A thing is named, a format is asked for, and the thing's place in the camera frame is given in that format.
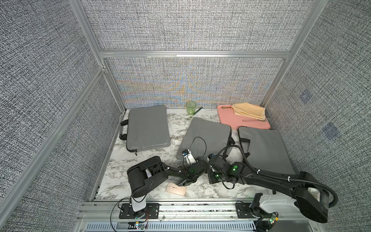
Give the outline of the pink computer mouse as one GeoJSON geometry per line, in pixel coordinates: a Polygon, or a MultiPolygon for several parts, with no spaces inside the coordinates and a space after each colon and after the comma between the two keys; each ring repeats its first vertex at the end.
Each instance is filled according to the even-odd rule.
{"type": "Polygon", "coordinates": [[[175,194],[178,196],[185,196],[186,194],[186,187],[178,186],[174,183],[168,183],[166,187],[166,191],[171,194],[175,194]]]}

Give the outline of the grey laptop bag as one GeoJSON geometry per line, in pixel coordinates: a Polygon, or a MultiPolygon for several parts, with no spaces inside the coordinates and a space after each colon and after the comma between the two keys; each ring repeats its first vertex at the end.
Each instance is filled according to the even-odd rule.
{"type": "Polygon", "coordinates": [[[238,135],[253,167],[280,174],[295,173],[279,131],[239,127],[238,135]]]}
{"type": "Polygon", "coordinates": [[[176,158],[183,159],[183,151],[189,149],[196,159],[206,160],[210,154],[218,154],[228,145],[234,145],[229,125],[194,118],[177,151],[176,158]]]}
{"type": "Polygon", "coordinates": [[[120,140],[126,141],[129,152],[140,152],[170,146],[166,106],[157,105],[130,109],[128,119],[120,123],[120,140]]]}

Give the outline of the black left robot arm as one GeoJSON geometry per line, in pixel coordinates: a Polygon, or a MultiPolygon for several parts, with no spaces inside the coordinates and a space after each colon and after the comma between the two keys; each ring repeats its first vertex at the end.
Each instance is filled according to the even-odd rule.
{"type": "Polygon", "coordinates": [[[186,187],[206,173],[209,165],[200,160],[191,165],[171,167],[161,161],[159,156],[151,157],[127,170],[128,182],[131,189],[131,206],[134,212],[146,208],[146,196],[164,182],[186,187]]]}

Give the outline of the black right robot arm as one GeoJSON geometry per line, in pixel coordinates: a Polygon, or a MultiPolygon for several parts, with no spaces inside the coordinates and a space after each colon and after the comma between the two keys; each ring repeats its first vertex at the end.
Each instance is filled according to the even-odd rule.
{"type": "Polygon", "coordinates": [[[208,156],[212,183],[255,185],[285,194],[296,200],[300,212],[310,220],[327,223],[328,209],[335,206],[338,196],[330,187],[317,182],[307,172],[287,175],[257,169],[249,164],[229,164],[221,156],[208,156]]]}

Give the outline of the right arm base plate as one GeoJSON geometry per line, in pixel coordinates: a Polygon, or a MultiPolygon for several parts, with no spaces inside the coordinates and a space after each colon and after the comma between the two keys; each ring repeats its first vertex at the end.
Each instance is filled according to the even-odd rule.
{"type": "Polygon", "coordinates": [[[235,210],[239,219],[259,218],[252,213],[250,209],[251,202],[237,201],[235,203],[235,210]]]}

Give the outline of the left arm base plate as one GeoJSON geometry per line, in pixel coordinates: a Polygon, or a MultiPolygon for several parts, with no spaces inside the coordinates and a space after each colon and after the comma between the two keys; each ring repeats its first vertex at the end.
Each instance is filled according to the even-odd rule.
{"type": "Polygon", "coordinates": [[[131,204],[122,204],[120,206],[119,219],[158,219],[160,204],[147,204],[146,207],[140,211],[134,212],[131,204]]]}

